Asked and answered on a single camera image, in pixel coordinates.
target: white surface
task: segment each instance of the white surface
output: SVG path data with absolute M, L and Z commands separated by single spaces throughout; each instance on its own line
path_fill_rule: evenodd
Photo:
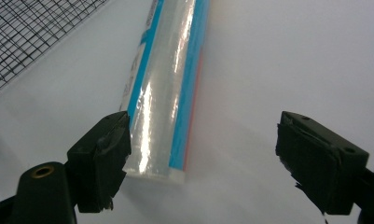
M 0 200 L 118 110 L 149 7 L 113 0 L 0 93 Z M 78 223 L 324 223 L 275 156 L 283 110 L 367 150 L 374 168 L 374 0 L 212 0 L 203 57 L 186 184 L 128 178 L 114 211 Z

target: transparent plastic wrapper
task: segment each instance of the transparent plastic wrapper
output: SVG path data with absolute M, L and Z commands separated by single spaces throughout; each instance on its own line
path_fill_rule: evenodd
M 209 0 L 155 0 L 121 110 L 131 116 L 128 176 L 182 183 Z

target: black metal grid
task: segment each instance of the black metal grid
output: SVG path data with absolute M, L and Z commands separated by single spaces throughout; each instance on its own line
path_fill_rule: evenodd
M 0 89 L 107 0 L 0 0 Z

